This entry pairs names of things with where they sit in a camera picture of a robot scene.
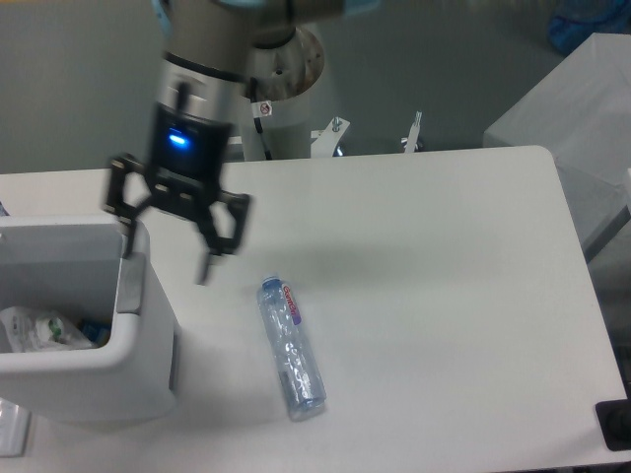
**white bin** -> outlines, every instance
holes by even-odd
[[[134,253],[108,216],[0,219],[0,310],[52,308],[111,321],[93,350],[10,353],[0,328],[0,397],[60,421],[152,418],[175,406],[179,327],[139,224]]]

